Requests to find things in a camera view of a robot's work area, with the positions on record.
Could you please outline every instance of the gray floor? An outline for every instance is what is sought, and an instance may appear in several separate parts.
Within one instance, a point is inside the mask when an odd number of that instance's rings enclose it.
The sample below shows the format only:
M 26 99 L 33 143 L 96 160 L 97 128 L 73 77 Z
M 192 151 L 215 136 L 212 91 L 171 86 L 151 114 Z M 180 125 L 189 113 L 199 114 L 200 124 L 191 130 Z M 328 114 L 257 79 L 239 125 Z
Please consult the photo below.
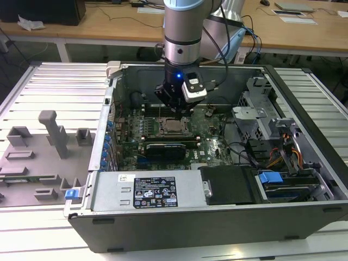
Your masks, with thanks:
M 46 47 L 46 43 L 40 42 L 16 42 L 15 44 L 27 58 L 42 52 Z M 107 58 L 103 57 L 102 46 L 68 45 L 68 48 L 73 62 L 104 63 L 108 60 L 139 60 L 136 57 L 137 47 L 107 46 Z M 253 57 L 254 54 L 251 54 L 246 60 L 246 64 L 251 63 Z M 143 61 L 156 60 L 152 48 L 144 48 L 140 58 Z M 305 56 L 301 56 L 294 66 L 290 66 L 290 57 L 287 55 L 278 54 L 273 56 L 272 54 L 262 54 L 258 64 L 270 64 L 273 67 L 309 68 L 331 91 L 342 77 L 343 71 L 346 71 L 348 68 L 348 60 L 343 62 L 344 66 L 342 67 L 338 58 L 323 59 L 321 57 L 312 57 L 312 61 L 307 61 L 306 58 Z M 49 43 L 44 52 L 32 57 L 30 61 L 60 61 L 55 44 Z M 0 102 L 6 98 L 7 94 L 11 91 L 12 87 L 16 84 L 27 67 L 28 64 L 23 62 L 23 57 L 13 45 L 9 47 L 8 53 L 0 57 Z M 339 99 L 342 99 L 345 91 L 346 89 L 344 86 L 339 84 L 334 94 Z

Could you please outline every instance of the yellow wire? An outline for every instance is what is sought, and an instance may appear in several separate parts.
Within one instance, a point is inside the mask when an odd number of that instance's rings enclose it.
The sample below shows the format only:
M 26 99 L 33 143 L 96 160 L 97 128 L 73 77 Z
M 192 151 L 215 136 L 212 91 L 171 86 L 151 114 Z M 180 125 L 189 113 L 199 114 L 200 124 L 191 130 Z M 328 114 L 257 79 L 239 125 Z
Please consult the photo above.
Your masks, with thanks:
M 299 167 L 302 168 L 301 161 L 300 161 L 301 160 L 300 154 L 298 153 L 298 151 L 292 150 L 292 152 L 294 152 L 297 155 L 297 161 L 299 163 Z
M 279 163 L 281 160 L 283 160 L 283 158 L 282 158 L 282 157 L 279 157 L 278 159 L 276 159 L 275 161 L 273 161 L 271 164 L 269 164 L 269 165 L 267 166 L 267 168 L 276 165 L 276 164 Z

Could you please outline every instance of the sticker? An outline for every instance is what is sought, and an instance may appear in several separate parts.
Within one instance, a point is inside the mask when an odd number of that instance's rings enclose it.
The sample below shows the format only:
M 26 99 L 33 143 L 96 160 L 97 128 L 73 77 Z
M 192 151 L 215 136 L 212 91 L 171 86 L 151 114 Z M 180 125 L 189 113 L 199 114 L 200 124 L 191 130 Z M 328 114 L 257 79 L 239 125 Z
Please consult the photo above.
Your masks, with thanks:
M 133 182 L 135 174 L 119 174 L 119 182 Z
M 177 207 L 175 177 L 134 178 L 133 202 L 134 208 Z

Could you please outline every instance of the paper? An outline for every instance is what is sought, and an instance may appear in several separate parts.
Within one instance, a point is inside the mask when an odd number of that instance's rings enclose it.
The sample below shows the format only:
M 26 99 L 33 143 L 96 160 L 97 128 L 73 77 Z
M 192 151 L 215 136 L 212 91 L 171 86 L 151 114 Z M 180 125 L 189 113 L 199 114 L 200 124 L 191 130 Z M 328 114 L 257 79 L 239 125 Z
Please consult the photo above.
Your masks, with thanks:
M 337 11 L 337 14 L 338 14 L 340 17 L 348 17 L 348 12 Z
M 31 31 L 31 30 L 36 30 L 36 29 L 44 29 L 45 26 L 43 24 L 43 22 L 41 21 L 29 21 L 26 20 L 24 18 L 22 18 L 21 16 L 18 15 L 18 18 L 20 19 L 19 22 L 17 22 L 17 24 L 24 28 L 25 30 Z
M 301 19 L 301 18 L 293 18 L 293 17 L 279 17 L 285 23 L 304 23 L 304 24 L 317 24 L 312 19 Z

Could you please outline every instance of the laptop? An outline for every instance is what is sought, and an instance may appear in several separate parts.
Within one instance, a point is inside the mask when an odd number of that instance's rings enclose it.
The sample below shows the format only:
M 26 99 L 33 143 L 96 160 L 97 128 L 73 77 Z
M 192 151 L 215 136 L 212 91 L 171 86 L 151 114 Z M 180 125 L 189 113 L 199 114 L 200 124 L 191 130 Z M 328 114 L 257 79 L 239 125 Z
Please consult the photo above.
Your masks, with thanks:
M 282 10 L 286 11 L 301 11 L 301 12 L 308 12 L 312 13 L 315 10 L 310 8 L 309 6 L 305 4 L 291 4 L 291 3 L 275 3 L 277 7 L 279 7 Z

